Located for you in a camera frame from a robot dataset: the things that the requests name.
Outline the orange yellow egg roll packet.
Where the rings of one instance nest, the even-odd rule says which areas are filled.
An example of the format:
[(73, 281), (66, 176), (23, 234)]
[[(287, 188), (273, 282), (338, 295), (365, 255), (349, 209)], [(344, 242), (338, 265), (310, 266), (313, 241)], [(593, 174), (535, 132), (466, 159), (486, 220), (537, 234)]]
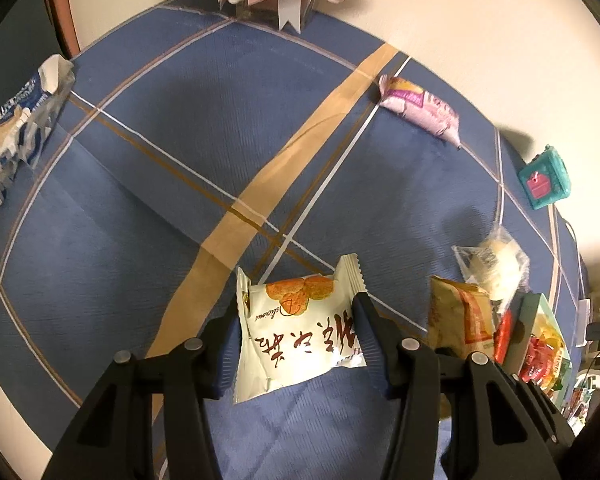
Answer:
[(466, 359), (479, 351), (494, 358), (493, 312), (489, 295), (474, 284), (432, 276), (427, 342)]

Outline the blue white snack packet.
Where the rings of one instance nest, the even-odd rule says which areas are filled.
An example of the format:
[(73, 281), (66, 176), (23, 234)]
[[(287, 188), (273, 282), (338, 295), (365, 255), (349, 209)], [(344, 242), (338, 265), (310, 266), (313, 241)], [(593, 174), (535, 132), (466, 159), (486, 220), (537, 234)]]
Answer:
[(75, 81), (73, 62), (53, 54), (0, 107), (0, 207), (18, 166), (38, 163)]

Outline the teal toy house box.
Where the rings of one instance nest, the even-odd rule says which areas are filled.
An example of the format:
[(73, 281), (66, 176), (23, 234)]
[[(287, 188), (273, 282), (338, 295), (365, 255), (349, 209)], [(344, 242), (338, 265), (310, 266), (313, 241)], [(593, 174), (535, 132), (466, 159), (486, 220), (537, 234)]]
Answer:
[(566, 165), (551, 145), (547, 145), (542, 153), (522, 167), (517, 176), (534, 210), (563, 200), (571, 192)]

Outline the white walnut cake packet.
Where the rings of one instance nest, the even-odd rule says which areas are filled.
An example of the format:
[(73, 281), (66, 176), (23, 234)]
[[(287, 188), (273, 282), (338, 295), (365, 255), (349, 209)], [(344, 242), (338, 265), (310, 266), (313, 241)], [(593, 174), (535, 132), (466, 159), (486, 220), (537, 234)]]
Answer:
[(355, 254), (339, 258), (335, 272), (252, 284), (236, 275), (242, 346), (233, 401), (242, 403), (301, 384), (336, 367), (364, 367), (352, 302), (365, 292)]

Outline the white power strip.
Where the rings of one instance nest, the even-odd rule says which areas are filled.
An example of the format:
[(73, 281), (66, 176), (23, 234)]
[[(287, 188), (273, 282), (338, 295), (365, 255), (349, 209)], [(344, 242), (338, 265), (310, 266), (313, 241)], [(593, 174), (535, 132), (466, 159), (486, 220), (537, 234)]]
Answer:
[(588, 344), (586, 340), (586, 329), (590, 324), (591, 318), (591, 300), (588, 298), (580, 299), (577, 307), (577, 324), (574, 332), (574, 346), (583, 348)]

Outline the white tray green rim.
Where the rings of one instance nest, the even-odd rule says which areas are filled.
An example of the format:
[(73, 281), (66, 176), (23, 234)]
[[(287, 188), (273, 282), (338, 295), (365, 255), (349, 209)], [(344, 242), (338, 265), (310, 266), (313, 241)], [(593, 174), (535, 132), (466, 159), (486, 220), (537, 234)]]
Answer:
[(534, 382), (561, 408), (573, 362), (555, 315), (543, 294), (517, 292), (509, 306), (513, 328), (503, 368)]

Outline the blue plaid tablecloth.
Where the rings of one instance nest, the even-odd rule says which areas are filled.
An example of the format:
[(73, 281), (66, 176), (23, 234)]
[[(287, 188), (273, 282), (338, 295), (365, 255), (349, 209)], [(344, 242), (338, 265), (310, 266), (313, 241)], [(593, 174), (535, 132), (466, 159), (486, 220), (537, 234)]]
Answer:
[[(315, 14), (301, 34), (171, 0), (97, 40), (38, 166), (0, 208), (0, 386), (53, 452), (114, 354), (146, 356), (195, 264), (208, 315), (253, 280), (326, 273), (354, 252), (374, 305), (426, 328), (453, 246), (501, 223), (574, 345), (578, 250), (534, 210), (521, 157), (417, 58)], [(460, 115), (456, 148), (379, 105), (382, 75)]]

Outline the clear wrapped round pastry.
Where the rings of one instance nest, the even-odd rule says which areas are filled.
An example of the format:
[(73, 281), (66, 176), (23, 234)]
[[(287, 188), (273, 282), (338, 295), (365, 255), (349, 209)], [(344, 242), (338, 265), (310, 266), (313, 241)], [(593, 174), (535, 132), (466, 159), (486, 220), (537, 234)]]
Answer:
[(452, 252), (464, 281), (482, 288), (498, 314), (528, 287), (530, 259), (500, 224), (478, 246), (453, 246)]

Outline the pink small snack packet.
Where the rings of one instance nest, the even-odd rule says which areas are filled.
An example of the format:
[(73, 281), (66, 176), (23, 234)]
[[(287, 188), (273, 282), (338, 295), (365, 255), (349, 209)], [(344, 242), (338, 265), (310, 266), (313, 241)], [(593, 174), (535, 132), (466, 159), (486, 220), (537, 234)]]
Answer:
[(447, 102), (414, 82), (397, 76), (382, 75), (378, 87), (381, 107), (456, 148), (462, 147), (460, 115)]

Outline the orange red patterned packet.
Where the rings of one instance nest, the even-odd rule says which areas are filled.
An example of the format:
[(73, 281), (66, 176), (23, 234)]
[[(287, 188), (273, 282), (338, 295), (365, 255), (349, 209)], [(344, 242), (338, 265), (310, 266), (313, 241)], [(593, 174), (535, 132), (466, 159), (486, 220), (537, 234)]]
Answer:
[(498, 324), (494, 334), (494, 361), (498, 364), (503, 364), (505, 361), (514, 322), (512, 309), (507, 309), (502, 315), (500, 324)]

